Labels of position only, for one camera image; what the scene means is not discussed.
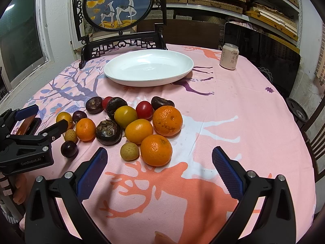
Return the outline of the person's left hand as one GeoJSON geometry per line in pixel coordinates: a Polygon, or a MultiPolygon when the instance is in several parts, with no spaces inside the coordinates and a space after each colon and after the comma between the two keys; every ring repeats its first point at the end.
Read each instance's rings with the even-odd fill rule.
{"type": "Polygon", "coordinates": [[[23,173],[20,173],[15,177],[16,191],[13,194],[13,201],[17,205],[22,204],[26,199],[26,195],[27,195],[26,183],[27,180],[23,173]]]}

